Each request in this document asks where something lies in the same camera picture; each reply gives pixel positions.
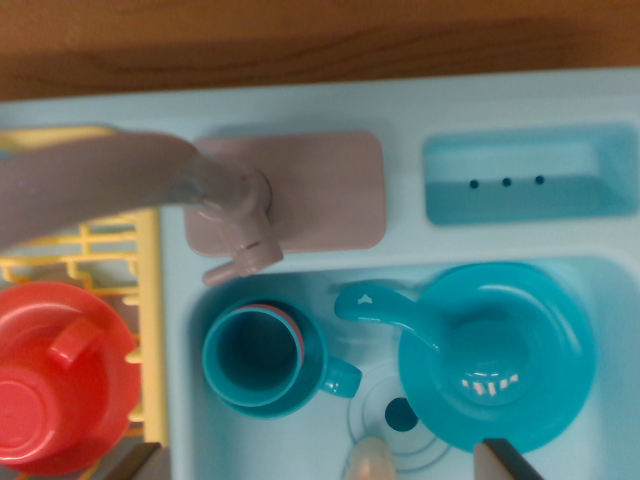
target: wooden table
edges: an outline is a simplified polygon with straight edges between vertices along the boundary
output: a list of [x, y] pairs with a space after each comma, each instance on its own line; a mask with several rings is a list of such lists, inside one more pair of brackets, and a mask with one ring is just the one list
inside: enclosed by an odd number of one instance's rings
[[0, 100], [632, 65], [637, 0], [0, 0]]

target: light blue sink basin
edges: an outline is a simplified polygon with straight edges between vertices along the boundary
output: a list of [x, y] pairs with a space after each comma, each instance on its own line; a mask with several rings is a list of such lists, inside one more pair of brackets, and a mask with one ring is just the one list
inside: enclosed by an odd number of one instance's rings
[[[533, 262], [565, 287], [593, 319], [599, 364], [595, 384], [576, 420], [554, 441], [527, 454], [548, 480], [630, 478], [640, 468], [640, 398], [636, 345], [640, 342], [640, 288], [624, 268], [599, 258], [554, 259]], [[232, 411], [220, 402], [204, 380], [200, 364], [202, 342], [212, 319], [191, 317], [170, 341], [170, 399], [176, 468], [189, 478], [324, 479], [339, 478], [354, 436], [362, 434], [357, 418], [369, 434], [383, 436], [406, 468], [401, 478], [471, 479], [472, 456], [434, 441], [421, 424], [406, 432], [385, 424], [386, 376], [371, 381], [381, 368], [393, 364], [399, 332], [392, 327], [345, 322], [333, 314], [333, 304], [347, 283], [385, 281], [417, 298], [449, 265], [356, 269], [261, 275], [240, 280], [204, 294], [208, 301], [233, 303], [244, 296], [278, 295], [304, 305], [324, 327], [331, 353], [358, 366], [365, 374], [364, 405], [318, 394], [290, 417], [264, 421]], [[391, 395], [402, 396], [401, 392]]]

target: dark blue circle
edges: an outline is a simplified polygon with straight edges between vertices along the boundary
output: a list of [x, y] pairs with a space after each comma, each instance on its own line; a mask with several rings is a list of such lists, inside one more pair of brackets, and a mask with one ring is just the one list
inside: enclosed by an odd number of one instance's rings
[[404, 397], [398, 397], [389, 402], [384, 411], [384, 419], [396, 432], [408, 432], [418, 424], [418, 416]]

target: faucet handle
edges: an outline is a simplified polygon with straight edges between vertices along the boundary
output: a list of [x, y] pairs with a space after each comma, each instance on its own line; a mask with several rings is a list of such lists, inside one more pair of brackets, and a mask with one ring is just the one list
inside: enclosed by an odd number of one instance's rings
[[262, 173], [240, 163], [220, 162], [240, 177], [235, 205], [220, 209], [217, 204], [202, 201], [200, 214], [216, 223], [231, 262], [207, 271], [202, 281], [215, 286], [232, 278], [247, 277], [284, 258], [282, 249], [273, 235], [267, 218], [271, 201], [271, 189]]

